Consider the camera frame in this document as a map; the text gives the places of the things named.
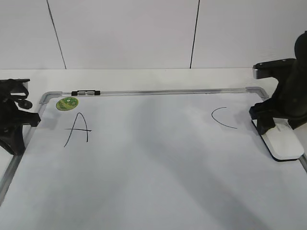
round sticker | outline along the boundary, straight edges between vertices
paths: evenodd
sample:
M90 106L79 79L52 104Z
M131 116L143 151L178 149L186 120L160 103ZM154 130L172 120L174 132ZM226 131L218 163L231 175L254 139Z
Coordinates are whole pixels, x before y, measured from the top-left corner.
M68 111L74 109L78 105L78 99L74 97L65 97L58 101L57 109L60 111Z

black clamp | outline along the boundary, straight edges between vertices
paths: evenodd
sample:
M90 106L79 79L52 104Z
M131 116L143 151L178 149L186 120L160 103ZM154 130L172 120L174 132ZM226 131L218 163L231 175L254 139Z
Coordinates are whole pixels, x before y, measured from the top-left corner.
M307 31L295 43L296 59L258 63L253 67L256 79L273 77L278 80L272 97L249 110L257 119L260 135L275 127L273 118L288 119L292 129L307 122Z
M32 103L26 100L29 92L24 84L28 81L0 80L0 145L12 155L22 155L25 151L23 126L36 127L41 121L38 113L19 110L16 105L22 109L32 108Z

